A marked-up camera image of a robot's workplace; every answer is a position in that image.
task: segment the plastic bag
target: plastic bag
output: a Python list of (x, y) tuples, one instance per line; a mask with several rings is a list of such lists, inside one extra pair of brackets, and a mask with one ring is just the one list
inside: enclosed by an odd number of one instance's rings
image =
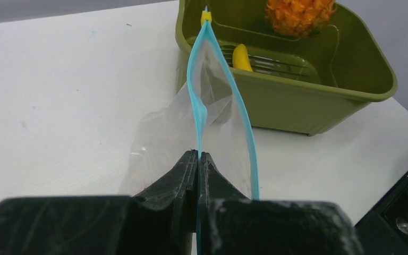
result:
[(210, 153), (245, 196), (259, 198), (257, 157), (243, 99), (208, 20), (193, 45), (187, 82), (173, 102), (139, 123), (120, 192), (135, 195), (167, 173), (184, 152)]

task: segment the green bin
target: green bin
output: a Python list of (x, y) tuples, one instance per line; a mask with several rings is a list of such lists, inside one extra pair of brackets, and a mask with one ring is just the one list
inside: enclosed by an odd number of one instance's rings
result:
[[(253, 126), (315, 135), (396, 92), (392, 68), (365, 23), (348, 8), (337, 4), (333, 26), (297, 40), (266, 24), (266, 2), (180, 0), (176, 23), (177, 44), (190, 55), (207, 6), (220, 45), (245, 44), (254, 56), (251, 63), (284, 68), (274, 74), (231, 68)], [(177, 90), (184, 82), (185, 72)]]

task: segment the gray background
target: gray background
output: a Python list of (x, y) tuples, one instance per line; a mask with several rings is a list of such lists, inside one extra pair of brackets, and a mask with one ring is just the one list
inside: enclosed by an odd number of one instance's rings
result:
[[(0, 0), (0, 22), (163, 1), (166, 0)], [(395, 98), (408, 110), (408, 0), (338, 2), (368, 25), (398, 77)]]

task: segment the screw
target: screw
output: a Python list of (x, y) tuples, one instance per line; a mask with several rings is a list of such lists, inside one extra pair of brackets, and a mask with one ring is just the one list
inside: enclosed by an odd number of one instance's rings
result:
[(405, 221), (403, 218), (396, 218), (395, 220), (396, 226), (398, 229), (403, 232), (404, 234), (408, 235), (408, 222)]

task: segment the white tabletop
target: white tabletop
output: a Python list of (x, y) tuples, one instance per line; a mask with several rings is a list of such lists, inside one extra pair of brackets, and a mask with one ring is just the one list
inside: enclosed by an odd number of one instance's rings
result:
[[(0, 200), (118, 191), (138, 120), (175, 95), (177, 10), (0, 23)], [(408, 170), (408, 112), (394, 99), (315, 137), (254, 136), (261, 198), (333, 201), (354, 223)]]

